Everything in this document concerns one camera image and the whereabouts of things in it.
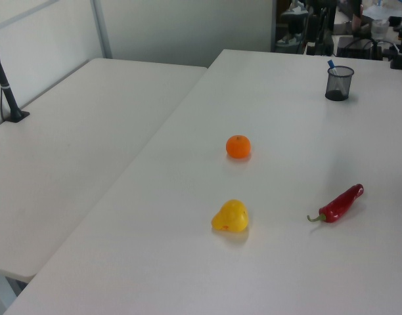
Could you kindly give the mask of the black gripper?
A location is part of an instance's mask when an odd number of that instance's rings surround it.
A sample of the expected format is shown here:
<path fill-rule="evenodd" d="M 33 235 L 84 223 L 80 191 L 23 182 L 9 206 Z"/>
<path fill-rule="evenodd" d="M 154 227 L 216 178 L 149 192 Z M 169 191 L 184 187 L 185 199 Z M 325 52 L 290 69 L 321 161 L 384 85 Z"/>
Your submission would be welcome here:
<path fill-rule="evenodd" d="M 316 54 L 319 46 L 319 35 L 325 34 L 321 46 L 321 54 L 333 54 L 333 38 L 335 7 L 315 7 L 311 16 L 315 24 L 314 33 L 306 35 L 306 54 Z"/>

